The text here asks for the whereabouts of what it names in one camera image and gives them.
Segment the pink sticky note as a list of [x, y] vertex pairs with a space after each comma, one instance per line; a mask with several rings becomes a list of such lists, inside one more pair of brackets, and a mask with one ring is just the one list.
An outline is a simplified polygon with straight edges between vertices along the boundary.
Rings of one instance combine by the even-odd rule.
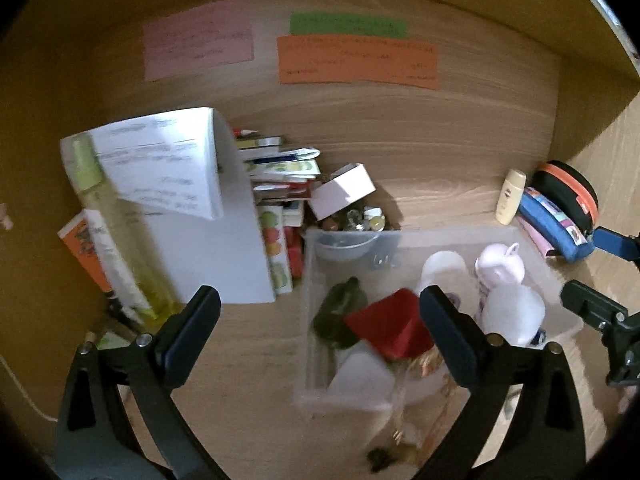
[[160, 80], [254, 58], [245, 0], [219, 0], [146, 22], [144, 79]]

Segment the green pump bottle white label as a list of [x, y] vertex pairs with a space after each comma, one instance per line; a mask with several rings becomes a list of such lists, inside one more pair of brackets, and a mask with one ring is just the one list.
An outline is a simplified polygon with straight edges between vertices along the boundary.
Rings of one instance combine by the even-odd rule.
[[312, 319], [311, 329], [322, 344], [330, 349], [346, 350], [359, 341], [359, 337], [347, 326], [346, 318], [368, 304], [360, 281], [352, 276], [329, 290]]

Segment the white folder with papers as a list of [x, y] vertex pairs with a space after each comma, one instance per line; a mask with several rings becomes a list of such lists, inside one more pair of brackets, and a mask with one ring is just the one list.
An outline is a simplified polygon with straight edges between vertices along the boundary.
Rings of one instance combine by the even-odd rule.
[[175, 300], [273, 301], [262, 228], [228, 122], [192, 107], [85, 131], [145, 262]]

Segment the green sticky note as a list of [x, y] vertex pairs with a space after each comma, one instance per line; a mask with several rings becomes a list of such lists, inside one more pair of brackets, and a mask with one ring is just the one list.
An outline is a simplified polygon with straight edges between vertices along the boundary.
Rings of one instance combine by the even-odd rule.
[[407, 39], [408, 25], [399, 18], [334, 13], [299, 12], [290, 16], [291, 35], [357, 35]]

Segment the tall yellow green spray bottle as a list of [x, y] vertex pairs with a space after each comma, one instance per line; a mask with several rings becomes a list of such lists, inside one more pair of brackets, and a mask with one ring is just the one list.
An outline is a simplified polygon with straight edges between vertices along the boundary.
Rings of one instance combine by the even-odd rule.
[[175, 299], [131, 229], [125, 203], [102, 169], [90, 134], [62, 139], [60, 151], [102, 269], [122, 310], [140, 332], [157, 333], [176, 312]]

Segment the round pink white case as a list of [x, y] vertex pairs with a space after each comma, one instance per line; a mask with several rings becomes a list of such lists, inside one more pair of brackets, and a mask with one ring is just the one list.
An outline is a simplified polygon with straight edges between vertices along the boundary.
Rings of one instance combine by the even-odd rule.
[[538, 334], [546, 305], [538, 292], [522, 284], [504, 284], [486, 298], [480, 326], [486, 334], [495, 333], [512, 346], [526, 347]]

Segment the white drawstring pouch gold text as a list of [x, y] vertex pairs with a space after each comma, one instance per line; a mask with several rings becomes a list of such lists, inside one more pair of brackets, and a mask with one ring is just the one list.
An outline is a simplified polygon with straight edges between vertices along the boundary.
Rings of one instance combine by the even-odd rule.
[[394, 374], [367, 341], [335, 352], [335, 373], [328, 393], [359, 402], [382, 403], [392, 395]]

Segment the red velvet pouch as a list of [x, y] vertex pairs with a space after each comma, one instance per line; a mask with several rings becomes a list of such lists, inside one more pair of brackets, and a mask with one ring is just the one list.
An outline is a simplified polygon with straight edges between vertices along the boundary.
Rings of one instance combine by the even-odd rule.
[[420, 318], [419, 297], [408, 288], [398, 289], [347, 315], [345, 323], [359, 339], [390, 361], [418, 358], [435, 345]]

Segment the small pink white box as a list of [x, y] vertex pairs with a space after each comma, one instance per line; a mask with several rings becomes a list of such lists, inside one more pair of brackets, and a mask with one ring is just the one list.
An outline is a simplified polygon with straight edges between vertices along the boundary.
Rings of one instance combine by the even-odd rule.
[[309, 206], [317, 220], [324, 220], [375, 191], [366, 167], [351, 164], [331, 174], [328, 182], [313, 188]]

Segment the clear plastic storage bin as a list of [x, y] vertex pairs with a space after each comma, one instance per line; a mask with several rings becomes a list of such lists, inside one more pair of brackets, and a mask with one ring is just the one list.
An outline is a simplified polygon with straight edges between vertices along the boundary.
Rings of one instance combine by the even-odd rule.
[[310, 232], [296, 404], [310, 414], [415, 404], [447, 376], [475, 384], [484, 336], [542, 347], [580, 330], [562, 285], [510, 228]]

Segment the small bowl of trinkets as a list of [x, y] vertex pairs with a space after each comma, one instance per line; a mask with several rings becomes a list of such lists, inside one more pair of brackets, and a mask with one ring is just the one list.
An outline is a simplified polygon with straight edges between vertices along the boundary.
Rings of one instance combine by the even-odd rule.
[[381, 207], [357, 206], [320, 221], [314, 252], [326, 261], [346, 263], [363, 257], [386, 228]]

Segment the white jar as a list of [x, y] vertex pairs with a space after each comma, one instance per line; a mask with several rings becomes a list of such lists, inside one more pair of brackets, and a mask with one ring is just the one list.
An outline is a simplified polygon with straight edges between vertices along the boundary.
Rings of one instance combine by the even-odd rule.
[[416, 289], [418, 295], [427, 286], [437, 285], [443, 292], [462, 292], [469, 284], [469, 271], [462, 255], [451, 250], [434, 252], [424, 262]]

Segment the orange booklet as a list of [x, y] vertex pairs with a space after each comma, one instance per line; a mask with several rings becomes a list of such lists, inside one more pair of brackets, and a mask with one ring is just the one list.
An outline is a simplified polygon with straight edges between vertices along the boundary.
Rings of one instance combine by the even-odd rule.
[[58, 238], [62, 240], [81, 267], [98, 285], [101, 292], [105, 295], [111, 295], [112, 286], [104, 274], [100, 259], [96, 254], [96, 248], [94, 248], [88, 222], [82, 211], [58, 231]]

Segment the orange sticky note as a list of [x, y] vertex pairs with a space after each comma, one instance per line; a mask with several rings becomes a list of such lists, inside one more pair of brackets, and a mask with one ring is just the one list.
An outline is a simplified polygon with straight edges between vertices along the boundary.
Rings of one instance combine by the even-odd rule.
[[282, 84], [379, 82], [438, 88], [438, 51], [411, 39], [299, 35], [277, 39]]

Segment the fruit pattern book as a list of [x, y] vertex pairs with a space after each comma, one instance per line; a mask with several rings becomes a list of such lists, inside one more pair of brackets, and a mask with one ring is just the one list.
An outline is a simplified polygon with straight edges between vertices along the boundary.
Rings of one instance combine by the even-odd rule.
[[293, 289], [293, 279], [288, 261], [282, 207], [262, 205], [257, 207], [257, 213], [274, 292], [277, 295], [289, 294]]

